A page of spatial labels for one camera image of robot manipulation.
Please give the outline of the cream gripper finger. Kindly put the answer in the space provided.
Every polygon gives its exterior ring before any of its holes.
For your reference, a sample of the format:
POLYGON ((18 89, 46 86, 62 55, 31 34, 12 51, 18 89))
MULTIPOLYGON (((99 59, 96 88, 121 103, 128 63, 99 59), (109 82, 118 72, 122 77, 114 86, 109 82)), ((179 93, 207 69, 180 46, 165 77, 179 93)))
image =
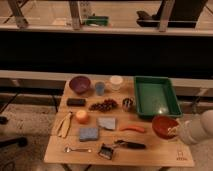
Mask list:
POLYGON ((169 136, 177 136, 178 135, 178 126, 172 127, 168 129, 168 135, 169 136))

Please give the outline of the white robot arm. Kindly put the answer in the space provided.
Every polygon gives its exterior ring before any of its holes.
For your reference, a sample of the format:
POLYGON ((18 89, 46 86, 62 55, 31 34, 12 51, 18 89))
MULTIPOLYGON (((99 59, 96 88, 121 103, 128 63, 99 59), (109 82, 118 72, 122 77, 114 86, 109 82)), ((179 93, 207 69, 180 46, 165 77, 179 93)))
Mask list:
POLYGON ((169 135, 177 136, 186 145, 213 139, 213 110, 207 110, 192 120, 180 122, 167 131, 169 135))

